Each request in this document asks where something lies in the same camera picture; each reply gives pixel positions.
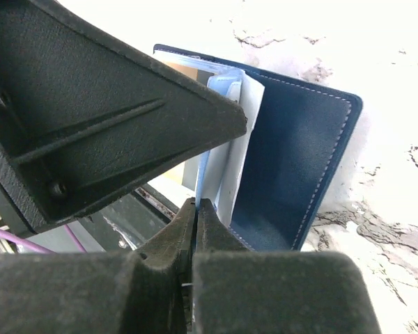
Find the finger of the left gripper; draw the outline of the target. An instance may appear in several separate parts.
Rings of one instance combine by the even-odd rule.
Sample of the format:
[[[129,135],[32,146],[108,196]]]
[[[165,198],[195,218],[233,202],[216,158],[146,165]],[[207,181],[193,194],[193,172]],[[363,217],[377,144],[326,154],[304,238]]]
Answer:
[[[242,108],[56,1],[0,1],[0,216],[16,234],[91,215],[242,136]]]

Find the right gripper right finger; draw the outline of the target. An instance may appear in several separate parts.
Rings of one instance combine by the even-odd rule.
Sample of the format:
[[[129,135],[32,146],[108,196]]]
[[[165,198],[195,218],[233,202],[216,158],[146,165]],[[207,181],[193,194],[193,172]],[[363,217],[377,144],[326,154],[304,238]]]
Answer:
[[[197,333],[257,333],[255,254],[203,199],[196,219],[193,316]]]

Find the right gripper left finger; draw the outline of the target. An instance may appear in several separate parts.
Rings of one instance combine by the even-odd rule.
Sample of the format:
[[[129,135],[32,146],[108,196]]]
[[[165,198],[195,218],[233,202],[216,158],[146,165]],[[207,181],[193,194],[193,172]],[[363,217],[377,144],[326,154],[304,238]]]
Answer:
[[[192,329],[192,243],[195,199],[136,250],[125,305],[126,333],[187,333]]]

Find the gold card with stripe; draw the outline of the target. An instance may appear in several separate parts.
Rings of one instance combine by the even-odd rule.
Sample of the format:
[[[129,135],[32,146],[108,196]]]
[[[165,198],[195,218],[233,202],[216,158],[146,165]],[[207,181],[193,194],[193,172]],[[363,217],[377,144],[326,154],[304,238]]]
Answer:
[[[177,70],[181,74],[189,77],[190,79],[196,80],[198,75],[198,70],[192,67],[187,67],[184,65],[179,65],[177,63],[172,62],[165,62],[166,65]],[[185,162],[178,164],[177,166],[173,167],[172,169],[168,170],[163,174],[167,179],[174,181],[175,183],[182,184],[183,182],[183,175],[185,171]]]

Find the blue card holder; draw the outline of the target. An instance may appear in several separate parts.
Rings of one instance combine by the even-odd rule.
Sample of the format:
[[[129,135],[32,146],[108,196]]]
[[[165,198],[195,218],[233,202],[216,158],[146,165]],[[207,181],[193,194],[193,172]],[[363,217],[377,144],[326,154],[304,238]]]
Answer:
[[[300,250],[362,111],[351,93],[156,44],[156,54],[244,70],[264,86],[231,233],[255,251]]]

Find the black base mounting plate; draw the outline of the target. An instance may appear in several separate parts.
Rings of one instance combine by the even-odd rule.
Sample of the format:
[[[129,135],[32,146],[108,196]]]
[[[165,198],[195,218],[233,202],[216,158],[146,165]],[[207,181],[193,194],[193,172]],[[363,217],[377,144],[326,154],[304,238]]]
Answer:
[[[78,219],[105,251],[135,250],[164,228],[179,208],[145,184],[100,211]]]

